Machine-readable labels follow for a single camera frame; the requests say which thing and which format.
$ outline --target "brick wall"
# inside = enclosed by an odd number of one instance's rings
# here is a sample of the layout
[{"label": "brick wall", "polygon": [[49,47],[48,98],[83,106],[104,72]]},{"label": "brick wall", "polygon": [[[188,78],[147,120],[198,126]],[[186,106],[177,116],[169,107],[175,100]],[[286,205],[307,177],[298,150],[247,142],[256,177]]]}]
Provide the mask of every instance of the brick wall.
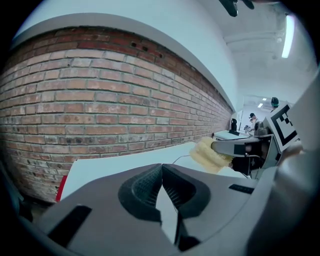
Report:
[{"label": "brick wall", "polygon": [[198,140],[225,130],[231,113],[182,58],[114,29],[32,38],[0,77],[1,154],[23,193],[50,202],[76,159]]}]

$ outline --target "red object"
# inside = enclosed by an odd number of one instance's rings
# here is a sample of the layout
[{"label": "red object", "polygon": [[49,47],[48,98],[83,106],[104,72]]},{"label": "red object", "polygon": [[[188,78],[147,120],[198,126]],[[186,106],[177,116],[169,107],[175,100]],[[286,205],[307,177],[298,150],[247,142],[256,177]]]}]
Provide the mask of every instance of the red object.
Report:
[{"label": "red object", "polygon": [[56,197],[55,197],[55,200],[56,200],[57,202],[60,202],[61,195],[62,195],[62,191],[64,190],[67,177],[68,177],[67,175],[64,175],[64,176],[62,177],[60,186],[59,186],[59,188],[58,188],[58,192],[56,193]]}]

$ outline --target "yellow sponge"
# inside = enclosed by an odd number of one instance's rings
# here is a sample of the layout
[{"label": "yellow sponge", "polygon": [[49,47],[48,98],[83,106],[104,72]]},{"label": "yellow sponge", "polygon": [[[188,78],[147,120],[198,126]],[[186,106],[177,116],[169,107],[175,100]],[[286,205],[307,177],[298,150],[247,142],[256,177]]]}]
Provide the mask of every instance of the yellow sponge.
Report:
[{"label": "yellow sponge", "polygon": [[190,151],[190,156],[197,163],[201,164],[209,173],[216,174],[223,167],[229,166],[233,157],[215,152],[211,148],[211,144],[216,141],[210,137],[203,137],[193,149]]}]

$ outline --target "ceiling light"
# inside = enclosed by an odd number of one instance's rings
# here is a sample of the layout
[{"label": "ceiling light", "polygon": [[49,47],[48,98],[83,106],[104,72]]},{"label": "ceiling light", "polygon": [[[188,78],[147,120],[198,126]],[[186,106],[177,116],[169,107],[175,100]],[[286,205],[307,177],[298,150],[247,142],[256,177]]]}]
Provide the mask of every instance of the ceiling light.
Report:
[{"label": "ceiling light", "polygon": [[292,41],[294,40],[294,33],[295,33],[295,18],[293,16],[287,15],[285,17],[286,21],[286,31],[285,31],[285,40],[282,52],[282,58],[288,58]]}]

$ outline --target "white table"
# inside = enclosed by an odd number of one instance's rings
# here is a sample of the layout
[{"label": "white table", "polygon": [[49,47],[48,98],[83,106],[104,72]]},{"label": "white table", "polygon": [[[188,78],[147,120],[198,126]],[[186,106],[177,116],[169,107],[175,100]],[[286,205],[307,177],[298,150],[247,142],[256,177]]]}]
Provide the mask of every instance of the white table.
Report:
[{"label": "white table", "polygon": [[214,138],[218,140],[234,140],[234,139],[243,139],[243,138],[249,138],[249,135],[244,135],[243,133],[240,133],[239,136],[234,135],[232,133],[229,133],[228,130],[222,130],[214,133]]},{"label": "white table", "polygon": [[[133,168],[152,164],[173,164],[206,172],[199,163],[195,162],[189,152],[194,148],[194,142],[171,146],[149,152],[115,156],[107,158],[80,159],[73,163],[63,186],[61,200],[84,186],[85,184],[113,174]],[[240,172],[225,167],[218,175],[245,178]]]},{"label": "white table", "polygon": [[[90,181],[151,164],[176,164],[200,172],[206,172],[202,165],[189,156],[190,150],[193,149],[195,145],[196,143],[194,142],[187,142],[181,145],[144,153],[77,160],[73,163],[66,178],[61,200]],[[242,173],[234,171],[229,167],[220,170],[218,175],[246,178]],[[163,232],[168,239],[174,243],[178,214],[163,186],[158,193],[155,207],[161,214],[161,228]]]}]

